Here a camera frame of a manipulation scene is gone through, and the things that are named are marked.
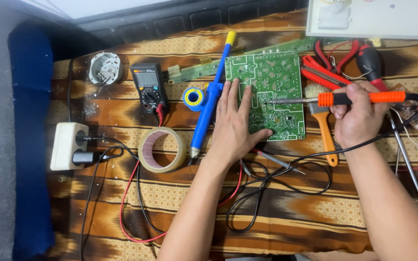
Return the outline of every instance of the power strip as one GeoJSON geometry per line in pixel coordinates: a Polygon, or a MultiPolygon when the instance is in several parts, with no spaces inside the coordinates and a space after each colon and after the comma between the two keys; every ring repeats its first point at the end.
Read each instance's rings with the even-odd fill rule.
{"type": "Polygon", "coordinates": [[[75,141],[76,136],[88,136],[88,126],[79,123],[58,123],[51,156],[51,170],[83,169],[84,164],[72,163],[75,151],[86,151],[86,141],[75,141]]]}

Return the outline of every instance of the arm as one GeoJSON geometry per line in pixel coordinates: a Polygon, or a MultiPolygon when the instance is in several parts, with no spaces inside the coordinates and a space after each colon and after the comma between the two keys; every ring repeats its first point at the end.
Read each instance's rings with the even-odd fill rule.
{"type": "MultiPolygon", "coordinates": [[[[335,136],[344,148],[376,136],[386,104],[371,105],[368,82],[346,91],[352,109],[334,107],[335,136]]],[[[370,242],[382,261],[418,260],[418,203],[407,193],[375,144],[345,153],[361,202],[370,242]]]]}
{"type": "Polygon", "coordinates": [[[260,140],[272,135],[268,129],[247,131],[251,86],[246,86],[238,109],[239,80],[225,82],[216,110],[212,145],[201,161],[188,193],[167,231],[158,261],[206,261],[209,256],[217,202],[229,167],[260,140]]]}

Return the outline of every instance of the blue desoldering pump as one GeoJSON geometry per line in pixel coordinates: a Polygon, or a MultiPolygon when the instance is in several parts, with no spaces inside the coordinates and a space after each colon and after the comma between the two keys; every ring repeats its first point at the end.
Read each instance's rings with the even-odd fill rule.
{"type": "Polygon", "coordinates": [[[229,55],[230,49],[235,42],[236,33],[230,31],[227,35],[227,40],[225,41],[225,49],[222,57],[220,58],[219,67],[217,68],[216,77],[213,82],[209,83],[206,88],[206,95],[204,101],[202,102],[201,113],[199,114],[198,123],[194,129],[193,140],[189,148],[189,156],[191,157],[189,165],[192,163],[193,159],[199,156],[201,151],[201,146],[206,137],[206,133],[209,128],[209,123],[216,107],[217,100],[222,94],[222,89],[224,84],[220,83],[220,76],[224,72],[225,67],[225,58],[229,55]]]}

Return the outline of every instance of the brown striped fabric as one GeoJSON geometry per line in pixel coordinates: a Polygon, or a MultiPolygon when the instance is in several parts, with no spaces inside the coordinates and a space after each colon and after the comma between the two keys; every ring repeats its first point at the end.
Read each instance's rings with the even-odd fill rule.
{"type": "MultiPolygon", "coordinates": [[[[306,10],[287,14],[275,14],[264,18],[245,21],[233,26],[217,25],[190,33],[178,33],[167,39],[126,44],[107,51],[115,52],[124,62],[124,80],[113,86],[96,86],[88,80],[90,59],[94,54],[74,60],[72,73],[73,119],[90,126],[90,134],[116,138],[133,151],[148,129],[156,125],[153,116],[143,115],[140,110],[138,94],[128,67],[136,62],[159,62],[162,70],[179,64],[181,68],[199,63],[201,57],[219,58],[223,51],[226,34],[234,30],[238,34],[238,46],[247,50],[261,48],[296,39],[305,30],[306,10]]],[[[342,59],[349,45],[346,44],[334,52],[337,60],[342,59]]],[[[383,57],[385,82],[390,87],[401,83],[409,91],[418,92],[418,40],[383,40],[380,48],[383,57]]],[[[53,143],[55,124],[67,121],[66,94],[68,86],[69,61],[56,62],[52,76],[52,102],[46,119],[48,144],[53,143]]],[[[355,61],[345,67],[345,73],[360,75],[355,61]]],[[[185,89],[204,83],[213,77],[204,77],[191,82],[165,86],[170,100],[170,113],[164,125],[171,127],[188,143],[197,122],[198,113],[190,111],[182,101],[185,89]]],[[[303,80],[303,86],[309,84],[303,80]]],[[[333,130],[335,119],[329,119],[333,130]]],[[[381,132],[389,130],[384,122],[381,132]]],[[[210,128],[203,146],[203,152],[210,146],[210,128]]],[[[410,130],[418,140],[418,133],[410,130]]],[[[418,150],[408,138],[403,141],[418,166],[418,150]]],[[[90,142],[89,149],[104,150],[110,143],[90,142]]],[[[284,161],[291,161],[302,155],[323,151],[318,123],[307,112],[306,139],[300,141],[282,141],[262,143],[262,149],[275,154],[284,161]]],[[[398,145],[394,137],[377,142],[390,165],[394,166],[398,145]]],[[[160,139],[155,146],[155,158],[161,164],[172,161],[176,152],[175,141],[160,139]]],[[[50,158],[52,148],[48,148],[50,158]]],[[[270,171],[277,165],[254,154],[246,155],[267,166],[270,171]]],[[[312,159],[327,166],[325,157],[312,159]]],[[[136,164],[129,155],[102,163],[94,180],[91,201],[85,225],[85,260],[95,261],[151,261],[156,258],[163,239],[151,243],[134,243],[127,240],[119,225],[121,197],[127,181],[136,164]]],[[[56,245],[47,253],[53,259],[78,260],[78,244],[83,211],[88,194],[93,166],[74,172],[52,172],[47,169],[48,187],[51,196],[52,221],[56,233],[56,245]],[[59,182],[60,176],[68,176],[66,182],[59,182]]],[[[143,202],[153,224],[166,231],[174,214],[184,198],[193,180],[198,166],[186,167],[178,172],[156,174],[142,169],[140,173],[143,202]]],[[[327,184],[327,175],[317,166],[300,168],[306,175],[296,172],[279,177],[299,189],[309,192],[320,191],[327,184]]],[[[228,193],[238,180],[239,166],[235,164],[229,171],[224,183],[223,194],[228,193]]],[[[236,199],[219,207],[216,228],[212,242],[212,259],[240,256],[289,254],[298,252],[322,252],[342,250],[361,253],[372,247],[366,232],[366,224],[360,210],[359,199],[348,166],[343,155],[340,165],[330,169],[333,185],[320,196],[307,196],[296,193],[287,187],[272,183],[262,196],[259,216],[253,227],[243,234],[230,232],[225,225],[225,214],[236,199]]],[[[408,173],[403,172],[401,181],[415,197],[415,189],[408,173]]],[[[242,182],[251,180],[244,174],[242,182]]],[[[235,198],[253,192],[258,184],[247,186],[235,198]]],[[[133,182],[124,207],[124,224],[129,233],[141,239],[157,236],[146,223],[133,182]]],[[[230,219],[235,228],[246,227],[252,219],[255,198],[247,199],[230,219]]]]}

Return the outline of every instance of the digital multimeter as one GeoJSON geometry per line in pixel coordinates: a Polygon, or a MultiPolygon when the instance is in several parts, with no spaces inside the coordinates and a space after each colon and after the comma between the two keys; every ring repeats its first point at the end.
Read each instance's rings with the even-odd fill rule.
{"type": "Polygon", "coordinates": [[[164,106],[164,113],[169,111],[169,102],[164,90],[159,63],[135,63],[130,66],[140,102],[146,113],[154,113],[159,104],[164,106]]]}

